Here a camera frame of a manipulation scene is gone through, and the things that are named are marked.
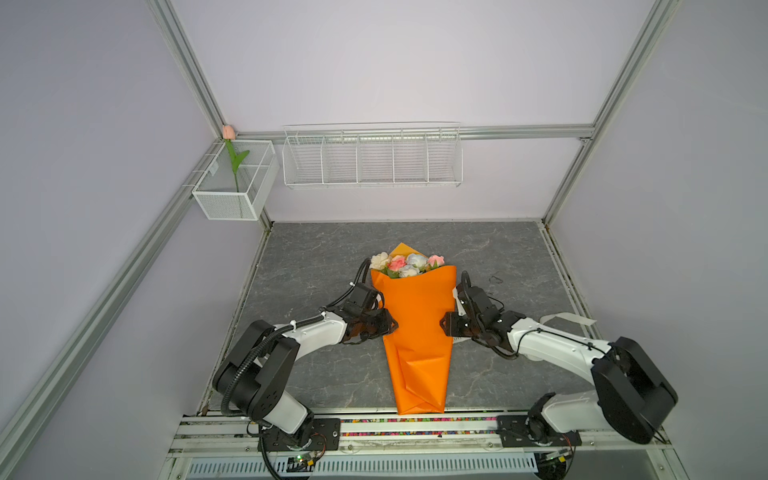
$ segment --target flower bouquet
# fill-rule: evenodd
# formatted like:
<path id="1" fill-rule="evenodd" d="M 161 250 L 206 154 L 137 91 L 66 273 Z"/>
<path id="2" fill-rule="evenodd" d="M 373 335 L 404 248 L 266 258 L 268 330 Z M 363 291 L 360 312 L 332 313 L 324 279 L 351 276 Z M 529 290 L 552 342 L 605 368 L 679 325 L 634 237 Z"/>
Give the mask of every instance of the flower bouquet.
<path id="1" fill-rule="evenodd" d="M 438 255 L 427 258 L 420 253 L 410 253 L 407 257 L 405 255 L 393 257 L 387 252 L 381 252 L 371 257 L 371 269 L 378 270 L 389 278 L 416 276 L 443 265 L 445 265 L 445 258 Z"/>
<path id="2" fill-rule="evenodd" d="M 401 243 L 373 256 L 371 280 L 399 325 L 384 337 L 397 412 L 444 412 L 453 338 L 440 320 L 455 307 L 456 267 Z"/>

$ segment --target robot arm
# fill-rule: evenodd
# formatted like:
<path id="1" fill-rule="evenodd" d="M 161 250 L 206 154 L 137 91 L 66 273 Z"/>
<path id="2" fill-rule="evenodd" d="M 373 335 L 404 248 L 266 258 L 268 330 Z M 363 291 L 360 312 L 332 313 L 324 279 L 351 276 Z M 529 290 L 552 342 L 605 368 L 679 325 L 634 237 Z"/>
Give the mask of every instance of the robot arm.
<path id="1" fill-rule="evenodd" d="M 286 442 L 307 445 L 313 414 L 285 391 L 293 363 L 321 347 L 353 339 L 361 343 L 397 328 L 389 312 L 379 308 L 379 292 L 359 281 L 359 274 L 356 280 L 334 302 L 342 302 L 339 306 L 331 303 L 316 317 L 276 326 L 257 320 L 248 326 L 214 375 L 213 387 L 224 395 L 224 415 L 268 422 L 286 434 Z M 230 413 L 230 402 L 240 410 Z"/>
<path id="2" fill-rule="evenodd" d="M 441 321 L 446 335 L 472 337 L 505 358 L 546 360 L 594 385 L 595 390 L 539 399 L 525 432 L 536 442 L 574 430 L 614 429 L 633 442 L 648 443 L 677 403 L 669 382 L 633 340 L 589 339 L 500 311 L 466 272 L 455 296 L 456 311 Z"/>

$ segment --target wire shelf rack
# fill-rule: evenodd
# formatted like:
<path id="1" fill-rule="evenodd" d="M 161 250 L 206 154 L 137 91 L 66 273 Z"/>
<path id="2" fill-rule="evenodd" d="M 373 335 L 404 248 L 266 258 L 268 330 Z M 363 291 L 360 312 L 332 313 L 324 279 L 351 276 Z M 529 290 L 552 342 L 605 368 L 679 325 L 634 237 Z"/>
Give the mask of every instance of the wire shelf rack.
<path id="1" fill-rule="evenodd" d="M 237 182 L 222 143 L 192 194 L 211 220 L 259 220 L 280 169 L 275 147 L 262 140 L 232 140 L 232 147 L 250 151 L 237 169 Z"/>
<path id="2" fill-rule="evenodd" d="M 285 132 L 283 175 L 291 188 L 462 182 L 458 124 L 292 125 Z"/>

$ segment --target green leaf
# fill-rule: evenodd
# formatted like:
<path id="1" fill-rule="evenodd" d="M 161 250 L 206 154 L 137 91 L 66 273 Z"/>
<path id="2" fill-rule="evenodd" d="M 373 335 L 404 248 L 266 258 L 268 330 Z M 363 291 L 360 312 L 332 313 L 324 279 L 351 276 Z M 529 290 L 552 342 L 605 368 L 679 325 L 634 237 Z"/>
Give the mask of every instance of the green leaf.
<path id="1" fill-rule="evenodd" d="M 237 154 L 235 154 L 235 148 L 232 146 L 232 142 L 229 140 L 225 140 L 224 144 L 227 146 L 227 150 L 230 152 L 230 160 L 235 161 L 235 157 Z"/>
<path id="2" fill-rule="evenodd" d="M 237 173 L 237 169 L 240 168 L 240 164 L 243 163 L 245 157 L 248 156 L 250 150 L 242 151 L 235 158 L 232 159 L 232 172 Z"/>

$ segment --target gray marble surface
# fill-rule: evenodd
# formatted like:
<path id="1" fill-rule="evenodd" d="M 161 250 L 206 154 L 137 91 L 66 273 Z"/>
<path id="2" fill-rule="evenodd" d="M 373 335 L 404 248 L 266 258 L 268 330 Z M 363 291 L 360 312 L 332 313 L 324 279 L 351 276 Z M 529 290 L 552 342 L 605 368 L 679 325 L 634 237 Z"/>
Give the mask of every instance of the gray marble surface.
<path id="1" fill-rule="evenodd" d="M 276 223 L 234 339 L 256 319 L 287 323 L 315 315 L 341 294 L 365 257 L 399 242 L 445 256 L 457 273 L 533 319 L 572 307 L 534 222 Z M 548 325 L 581 333 L 564 320 Z M 453 347 L 446 407 L 528 409 L 547 392 L 591 386 L 525 357 L 507 360 L 471 341 Z M 293 367 L 287 391 L 310 408 L 394 407 L 381 339 L 325 347 Z M 210 409 L 220 408 L 218 393 Z"/>

